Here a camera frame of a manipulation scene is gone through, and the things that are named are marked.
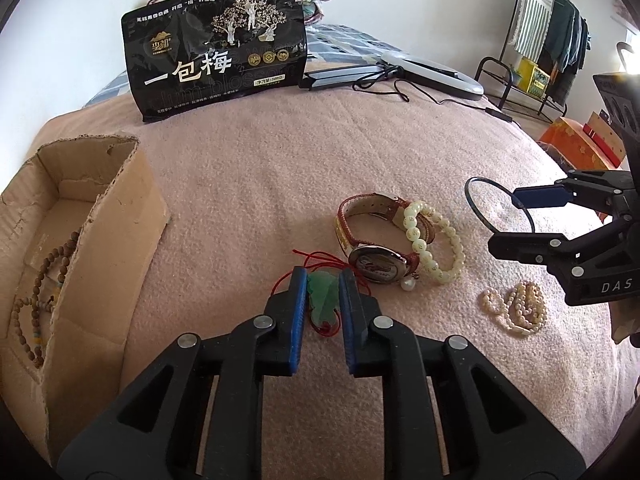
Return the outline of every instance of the wristwatch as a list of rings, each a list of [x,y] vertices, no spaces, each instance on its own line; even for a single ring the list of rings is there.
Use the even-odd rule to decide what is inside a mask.
[[[418,253],[397,253],[366,240],[358,240],[353,236],[347,218],[355,215],[370,214],[389,220],[396,227],[405,231],[403,224],[404,209],[410,202],[384,193],[356,195],[340,204],[335,217],[335,233],[349,263],[360,271],[369,281],[374,283],[393,283],[404,276],[413,274],[420,264]],[[420,238],[428,244],[435,238],[433,225],[421,214],[416,216],[420,229]]]

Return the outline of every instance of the white bead bracelet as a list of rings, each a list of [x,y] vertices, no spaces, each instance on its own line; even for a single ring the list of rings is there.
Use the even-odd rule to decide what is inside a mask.
[[[453,266],[450,270],[441,270],[439,264],[433,259],[433,255],[427,250],[427,242],[420,238],[420,229],[418,229],[416,215],[422,213],[427,220],[440,228],[440,230],[449,238],[451,248],[453,249]],[[465,264],[465,253],[460,243],[460,237],[456,234],[456,230],[450,225],[449,220],[444,218],[433,207],[430,207],[422,200],[411,202],[409,207],[404,210],[404,227],[406,228],[406,237],[413,243],[413,249],[420,256],[420,266],[427,275],[439,283],[451,283],[462,272]]]

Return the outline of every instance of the black package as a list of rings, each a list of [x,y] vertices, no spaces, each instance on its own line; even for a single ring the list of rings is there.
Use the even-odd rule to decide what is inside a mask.
[[[279,86],[306,64],[302,0],[165,0],[122,17],[144,121]]]

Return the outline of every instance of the watch strap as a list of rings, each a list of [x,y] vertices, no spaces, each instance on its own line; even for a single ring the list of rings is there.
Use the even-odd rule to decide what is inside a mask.
[[[345,256],[349,257],[351,251],[360,245],[378,245],[367,240],[356,238],[349,228],[347,218],[360,214],[372,214],[379,216],[396,227],[404,230],[404,210],[410,202],[396,196],[388,196],[382,193],[369,193],[351,196],[344,200],[338,208],[335,218],[335,232]],[[420,237],[428,244],[435,238],[433,225],[421,214],[416,216]],[[408,274],[415,272],[420,264],[420,257],[413,251],[408,254],[399,253],[407,260]]]

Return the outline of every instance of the metal screw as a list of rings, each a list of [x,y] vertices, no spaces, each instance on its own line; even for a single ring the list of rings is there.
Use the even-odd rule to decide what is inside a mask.
[[[254,319],[254,326],[260,330],[273,326],[273,319],[269,316],[258,316]]]
[[[373,324],[378,328],[391,328],[394,325],[394,320],[389,316],[377,316],[373,320]]]
[[[463,338],[461,335],[452,335],[449,338],[449,346],[455,350],[464,350],[469,346],[469,341]]]
[[[198,342],[198,336],[195,334],[182,334],[178,338],[178,346],[180,348],[191,348]]]

